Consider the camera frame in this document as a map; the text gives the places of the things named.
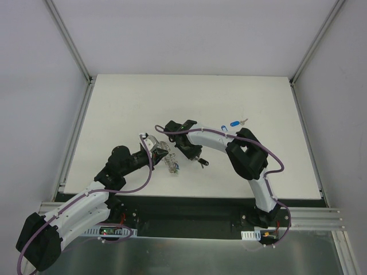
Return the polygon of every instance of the white table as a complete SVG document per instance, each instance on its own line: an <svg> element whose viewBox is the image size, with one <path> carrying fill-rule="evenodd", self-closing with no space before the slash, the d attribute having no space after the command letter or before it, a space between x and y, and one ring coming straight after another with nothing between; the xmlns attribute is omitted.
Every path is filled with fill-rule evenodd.
<svg viewBox="0 0 367 275"><path fill-rule="evenodd" d="M235 120L248 119L260 142L283 161L283 173L270 175L279 198L320 199L317 181L286 77L98 75L67 178L65 193L78 193L104 167L111 151L125 145L139 150L139 133L166 141L176 154L180 170L170 174L164 162L156 166L151 182L133 195L252 198L246 180L233 170L222 152L203 148L204 169L187 160L154 125L192 119L229 131ZM268 168L278 164L268 157ZM142 185L143 167L126 176L124 190Z"/></svg>

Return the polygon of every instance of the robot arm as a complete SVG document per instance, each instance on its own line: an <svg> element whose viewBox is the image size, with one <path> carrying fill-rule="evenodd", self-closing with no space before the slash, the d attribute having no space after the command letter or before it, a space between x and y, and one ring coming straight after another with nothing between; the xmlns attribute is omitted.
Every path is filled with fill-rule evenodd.
<svg viewBox="0 0 367 275"><path fill-rule="evenodd" d="M203 126L193 120L187 120L183 124L171 120L167 123L165 132L178 132L203 128L205 128L206 131L192 131L179 135L167 134L167 136L171 142L175 142L175 147L177 147L188 159L196 159L200 163L208 164L206 160L200 159L202 146L219 150L227 154L237 174L246 179L250 184L255 196L260 220L264 220L265 217L271 219L276 214L279 206L273 200L264 179L264 174L267 171L266 167L268 165L268 154L252 143L227 137L227 135L233 135L259 142L249 129L242 128L236 133L223 132ZM210 132L210 130L220 131L225 135L221 136L217 133ZM259 224L258 221L254 221L253 223L259 226L265 225L264 223Z"/></svg>
<svg viewBox="0 0 367 275"><path fill-rule="evenodd" d="M168 154L158 148L154 136L147 136L143 142L151 155L152 166ZM121 202L110 191L120 190L126 184L124 176L145 165L149 165L149 157L142 145L140 151L132 155L125 146L114 148L105 167L86 189L44 216L33 213L26 219L16 244L17 250L22 252L33 234L51 221L30 243L24 254L38 271L44 271L76 237L99 222L113 219L115 212L119 213L117 208Z"/></svg>

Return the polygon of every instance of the small object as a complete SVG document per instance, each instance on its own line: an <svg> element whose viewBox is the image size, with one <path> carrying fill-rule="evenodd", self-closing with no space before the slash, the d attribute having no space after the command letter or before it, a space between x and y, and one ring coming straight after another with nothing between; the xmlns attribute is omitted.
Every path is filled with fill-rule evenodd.
<svg viewBox="0 0 367 275"><path fill-rule="evenodd" d="M232 127L234 127L234 126L240 125L240 122L238 120L236 120L236 121L232 122L230 125Z"/></svg>
<svg viewBox="0 0 367 275"><path fill-rule="evenodd" d="M174 159L175 154L170 153L171 149L166 142L159 142L158 147L169 152L168 155L164 157L164 161L165 164L168 166L168 171L170 173L176 174L178 172L177 170L179 169L179 166L177 164L177 161Z"/></svg>
<svg viewBox="0 0 367 275"><path fill-rule="evenodd" d="M236 120L236 121L234 121L234 122L232 122L230 125L232 126L232 127L234 127L234 126L237 126L237 125L244 125L245 124L245 122L247 121L248 119L245 119L245 120L241 120L241 121L238 121L238 120Z"/></svg>
<svg viewBox="0 0 367 275"><path fill-rule="evenodd" d="M247 120L248 120L248 119L241 120L241 121L240 121L240 124L241 124L241 125L245 125L245 122L246 122Z"/></svg>
<svg viewBox="0 0 367 275"><path fill-rule="evenodd" d="M195 159L201 164L201 168L203 168L203 169L204 169L204 165L205 166L209 165L209 162L206 161L205 159L199 159L198 157L196 157Z"/></svg>

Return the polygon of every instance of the white wall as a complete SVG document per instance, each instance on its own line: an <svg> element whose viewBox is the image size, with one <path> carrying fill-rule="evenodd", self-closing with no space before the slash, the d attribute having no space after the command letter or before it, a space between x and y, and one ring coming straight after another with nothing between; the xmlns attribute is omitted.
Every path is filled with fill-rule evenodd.
<svg viewBox="0 0 367 275"><path fill-rule="evenodd" d="M335 0L55 0L92 75L291 77Z"/></svg>
<svg viewBox="0 0 367 275"><path fill-rule="evenodd" d="M50 200L86 88L42 1L0 5L0 274L25 218Z"/></svg>
<svg viewBox="0 0 367 275"><path fill-rule="evenodd" d="M367 274L367 1L349 0L296 83L322 183Z"/></svg>

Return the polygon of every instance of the metal surface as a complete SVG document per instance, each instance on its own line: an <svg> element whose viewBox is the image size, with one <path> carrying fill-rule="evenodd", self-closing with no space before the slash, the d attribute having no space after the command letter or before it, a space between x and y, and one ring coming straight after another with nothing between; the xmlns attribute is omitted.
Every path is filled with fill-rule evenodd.
<svg viewBox="0 0 367 275"><path fill-rule="evenodd" d="M86 238L78 238L71 248ZM329 232L292 231L281 245L248 249L256 241L132 238L116 244L89 241L63 253L43 275L336 275L342 274Z"/></svg>
<svg viewBox="0 0 367 275"><path fill-rule="evenodd" d="M42 202L39 214L45 214L62 202ZM290 207L292 215L291 230L344 231L345 224L339 209L323 207Z"/></svg>
<svg viewBox="0 0 367 275"><path fill-rule="evenodd" d="M344 275L362 274L356 264L356 258L352 249L350 248L347 232L333 231L332 235Z"/></svg>
<svg viewBox="0 0 367 275"><path fill-rule="evenodd" d="M343 7L343 5L344 5L345 2L346 2L346 0L337 0L335 2L333 8L331 9L331 11L327 15L325 21L323 22L321 28L319 29L316 37L314 38L314 40L312 41L310 47L308 48L306 54L302 58L302 61L299 64L299 66L298 66L295 74L291 78L291 83L292 84L294 84L294 83L297 82L300 74L303 72L305 66L307 65L307 63L309 61L309 59L311 58L311 56L315 52L315 49L317 48L317 46L321 42L322 38L324 37L324 35L326 34L327 30L329 29L330 25L334 22L336 16L339 14L339 12L340 12L340 10Z"/></svg>
<svg viewBox="0 0 367 275"><path fill-rule="evenodd" d="M67 27L65 26L65 23L64 23L63 19L61 18L61 15L58 12L53 0L44 0L44 3L46 4L47 9L49 10L53 20L55 21L55 24L56 24L58 30L60 31L60 34L63 37L66 45L68 46L69 51L70 51L71 55L73 56L76 64L78 65L80 71L84 75L86 81L88 83L90 83L91 75L88 72L88 69L85 66L85 63L81 59L81 56L78 52L78 49L76 48L76 46L73 42L73 39L71 38L71 36L69 34L69 31L68 31Z"/></svg>
<svg viewBox="0 0 367 275"><path fill-rule="evenodd" d="M64 183L66 181L68 171L70 169L71 161L73 159L73 155L75 152L76 144L77 144L77 141L80 135L81 126L83 125L85 113L87 112L88 103L89 103L89 100L91 99L93 87L94 87L94 79L92 80L91 83L88 84L87 90L85 91L83 101L81 103L81 107L79 109L78 116L77 116L77 119L74 125L72 136L68 144L68 149L66 152L66 156L64 158L63 166L61 168L59 176L57 177L56 187L54 189L54 194L53 194L52 199L55 199L57 192L59 191L59 188L61 188L62 190L63 188L65 188L65 186L60 187L60 183Z"/></svg>
<svg viewBox="0 0 367 275"><path fill-rule="evenodd" d="M298 102L298 99L297 99L297 95L295 93L294 85L292 85L292 84L291 84L291 89L292 89L292 94L293 94L293 98L294 98L294 103L296 105L297 113L298 113L298 116L299 116L300 124L301 124L301 127L302 127L304 139L306 141L307 149L308 149L309 154L310 154L311 164L312 164L312 167L314 169L316 181L317 181L317 184L318 184L319 188L321 189L322 196L323 196L325 202L327 203L327 205L329 205L329 202L327 201L327 196L325 195L324 189L322 187L320 174L319 174L319 171L317 169L315 156L314 156L314 153L313 153L313 150L312 150L312 147L311 147L309 134L307 132L306 123L304 122L303 113L302 113L302 110L300 108L300 105L299 105L299 102Z"/></svg>

